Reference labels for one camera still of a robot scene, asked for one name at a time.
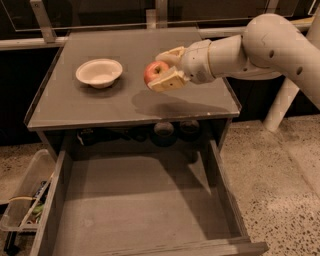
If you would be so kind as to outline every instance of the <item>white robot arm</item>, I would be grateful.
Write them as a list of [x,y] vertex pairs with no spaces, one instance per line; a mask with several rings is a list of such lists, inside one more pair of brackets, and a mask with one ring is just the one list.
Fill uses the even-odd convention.
[[243,35],[199,41],[161,53],[156,59],[167,62],[171,69],[148,84],[155,91],[218,77],[261,80],[284,75],[320,109],[320,50],[276,14],[254,18]]

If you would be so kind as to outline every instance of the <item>floor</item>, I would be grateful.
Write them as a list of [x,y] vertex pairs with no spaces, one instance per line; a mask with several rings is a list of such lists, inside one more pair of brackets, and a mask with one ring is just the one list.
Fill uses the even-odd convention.
[[[252,241],[269,246],[264,255],[320,255],[319,127],[320,115],[285,119],[275,133],[260,121],[231,125],[222,160]],[[0,204],[43,147],[0,147]],[[31,244],[32,236],[18,235],[18,255],[28,255]]]

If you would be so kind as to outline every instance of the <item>tabletop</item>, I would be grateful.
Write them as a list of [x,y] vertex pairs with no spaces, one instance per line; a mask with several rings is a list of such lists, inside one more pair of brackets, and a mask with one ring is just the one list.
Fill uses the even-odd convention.
[[[163,93],[149,90],[143,71],[160,52],[201,40],[196,28],[72,32],[37,103],[29,130],[115,127],[160,121],[232,118],[240,105],[219,78],[207,84],[189,82]],[[123,73],[112,87],[95,89],[75,77],[83,63],[114,59]]]

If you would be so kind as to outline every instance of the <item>red apple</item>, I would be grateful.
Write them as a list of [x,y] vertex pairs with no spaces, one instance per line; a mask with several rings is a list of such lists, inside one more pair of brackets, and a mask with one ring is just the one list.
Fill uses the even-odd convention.
[[151,62],[144,70],[143,78],[146,85],[158,78],[161,73],[167,71],[169,69],[169,65],[164,61],[154,61]]

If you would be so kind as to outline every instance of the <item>white bowl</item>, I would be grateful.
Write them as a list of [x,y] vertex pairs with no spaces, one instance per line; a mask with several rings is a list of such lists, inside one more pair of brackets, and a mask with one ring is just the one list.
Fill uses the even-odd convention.
[[96,59],[82,64],[76,71],[77,79],[94,88],[105,88],[122,74],[119,62],[110,59]]

